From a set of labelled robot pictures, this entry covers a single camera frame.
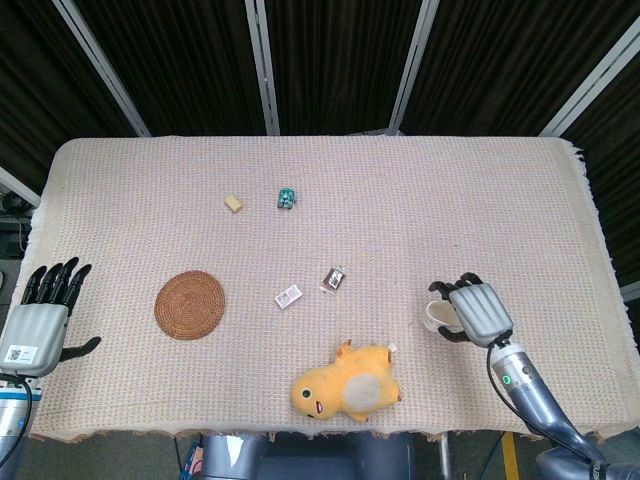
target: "yellow plush toy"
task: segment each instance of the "yellow plush toy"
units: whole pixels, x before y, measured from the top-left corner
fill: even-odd
[[[400,400],[400,387],[391,376],[391,350],[354,349],[351,340],[338,348],[335,363],[309,370],[291,390],[293,406],[321,420],[344,412],[357,422],[366,422],[370,413]]]

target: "barcode sticker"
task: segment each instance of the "barcode sticker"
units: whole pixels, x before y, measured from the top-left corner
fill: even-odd
[[[284,292],[282,292],[280,295],[276,297],[276,303],[281,309],[284,310],[293,302],[295,302],[297,299],[299,299],[301,296],[302,296],[302,292],[300,291],[300,289],[295,285],[291,285],[289,288],[287,288]]]
[[[333,288],[338,288],[338,284],[340,283],[341,279],[342,274],[340,272],[333,272],[331,278],[329,279],[329,285],[331,285]]]
[[[30,347],[28,345],[10,345],[9,350],[7,350],[7,355],[4,357],[4,361],[31,365],[37,351],[38,347]]]

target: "black curtain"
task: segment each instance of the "black curtain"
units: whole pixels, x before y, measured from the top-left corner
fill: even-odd
[[[262,135],[242,0],[79,0],[153,135]]]
[[[401,131],[538,135],[638,1],[441,1]]]
[[[283,135],[389,125],[420,0],[267,0]]]
[[[640,57],[571,125],[621,286],[640,281]]]
[[[0,2],[0,165],[40,193],[56,150],[133,130],[50,1]]]

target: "round rattan coaster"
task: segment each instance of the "round rattan coaster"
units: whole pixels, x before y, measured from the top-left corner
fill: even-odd
[[[205,272],[191,271],[169,280],[158,296],[154,314],[164,333],[178,340],[202,338],[220,323],[224,290]]]

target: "small yellow block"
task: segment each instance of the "small yellow block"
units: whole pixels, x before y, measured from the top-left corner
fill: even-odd
[[[242,202],[238,200],[235,195],[227,195],[224,197],[224,203],[227,204],[227,207],[229,207],[233,213],[238,213],[242,210]]]

